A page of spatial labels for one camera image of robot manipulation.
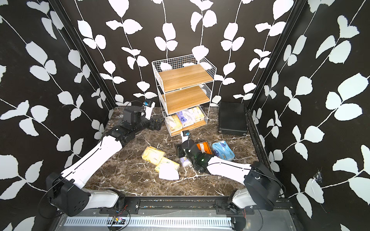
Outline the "purple cartoon tissue pack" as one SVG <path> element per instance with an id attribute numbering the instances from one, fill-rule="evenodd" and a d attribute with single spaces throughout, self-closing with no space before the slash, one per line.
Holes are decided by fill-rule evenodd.
<path id="1" fill-rule="evenodd" d="M 188 160 L 187 157 L 181 157 L 180 161 L 183 167 L 188 167 L 192 165 L 192 163 Z"/>

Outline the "beige tissue pack bottom shelf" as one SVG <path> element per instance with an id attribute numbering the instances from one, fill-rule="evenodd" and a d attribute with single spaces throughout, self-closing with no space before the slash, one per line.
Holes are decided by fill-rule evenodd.
<path id="1" fill-rule="evenodd" d="M 170 129 L 170 133 L 180 131 L 183 128 L 182 123 L 176 114 L 167 116 L 165 118 L 165 122 Z"/>

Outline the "orange tissue pack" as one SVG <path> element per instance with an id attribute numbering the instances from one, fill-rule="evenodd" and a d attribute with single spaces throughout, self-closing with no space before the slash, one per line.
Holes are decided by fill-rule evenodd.
<path id="1" fill-rule="evenodd" d="M 213 155 L 213 152 L 206 141 L 197 143 L 197 148 L 202 152 Z"/>

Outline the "yellow green tissue pack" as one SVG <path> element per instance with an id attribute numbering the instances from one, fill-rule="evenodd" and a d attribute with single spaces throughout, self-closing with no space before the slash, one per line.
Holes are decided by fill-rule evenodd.
<path id="1" fill-rule="evenodd" d="M 180 165 L 178 163 L 163 157 L 159 164 L 155 167 L 155 171 L 159 173 L 160 179 L 175 181 L 179 180 L 179 168 Z"/>
<path id="2" fill-rule="evenodd" d="M 195 117 L 195 123 L 203 121 L 204 120 L 204 114 L 199 106 L 196 106 L 191 109 L 192 113 Z"/>

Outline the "pale yellow tissue pack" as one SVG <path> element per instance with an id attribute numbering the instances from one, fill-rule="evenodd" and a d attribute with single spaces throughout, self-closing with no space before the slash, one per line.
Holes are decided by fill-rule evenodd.
<path id="1" fill-rule="evenodd" d="M 145 161 L 157 166 L 165 155 L 166 153 L 164 151 L 161 151 L 152 146 L 148 146 L 142 153 L 142 158 Z"/>

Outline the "purple white tissue pack bottom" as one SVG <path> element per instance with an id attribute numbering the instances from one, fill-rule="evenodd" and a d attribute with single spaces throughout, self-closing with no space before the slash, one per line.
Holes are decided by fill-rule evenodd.
<path id="1" fill-rule="evenodd" d="M 196 122 L 196 117 L 191 109 L 186 109 L 186 110 L 177 112 L 176 114 L 183 128 L 189 127 Z"/>

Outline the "blue cartoon tissue pack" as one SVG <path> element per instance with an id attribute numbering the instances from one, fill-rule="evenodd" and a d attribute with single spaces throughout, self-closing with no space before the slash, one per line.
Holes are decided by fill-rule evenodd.
<path id="1" fill-rule="evenodd" d="M 232 161 L 235 154 L 230 149 L 226 141 L 217 141 L 212 144 L 212 150 L 215 156 L 226 161 Z"/>

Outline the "yellow green tissue pack bottom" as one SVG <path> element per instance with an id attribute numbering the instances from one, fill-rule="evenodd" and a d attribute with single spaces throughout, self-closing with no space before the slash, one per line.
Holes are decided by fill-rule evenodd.
<path id="1" fill-rule="evenodd" d="M 195 117 L 195 123 L 203 121 L 204 120 L 204 114 L 199 106 L 196 106 L 191 109 L 192 113 Z"/>

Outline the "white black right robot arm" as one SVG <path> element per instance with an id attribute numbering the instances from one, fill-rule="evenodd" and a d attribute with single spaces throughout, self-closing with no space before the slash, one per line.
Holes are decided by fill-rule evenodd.
<path id="1" fill-rule="evenodd" d="M 240 164 L 223 160 L 215 155 L 203 153 L 193 140 L 178 145 L 180 154 L 186 155 L 194 170 L 200 173 L 218 175 L 245 186 L 236 190 L 227 201 L 226 209 L 237 214 L 250 206 L 272 211 L 283 184 L 261 162 Z"/>

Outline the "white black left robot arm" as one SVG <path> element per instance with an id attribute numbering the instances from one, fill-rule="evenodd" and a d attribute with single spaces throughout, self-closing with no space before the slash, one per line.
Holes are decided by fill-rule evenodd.
<path id="1" fill-rule="evenodd" d="M 46 179 L 46 196 L 51 205 L 70 217 L 92 208 L 122 211 L 126 205 L 124 194 L 117 190 L 88 190 L 85 185 L 107 160 L 141 131 L 161 129 L 163 120 L 151 117 L 154 107 L 155 103 L 150 100 L 144 101 L 142 106 L 125 107 L 123 121 L 103 135 L 97 146 L 60 174 L 50 174 Z"/>

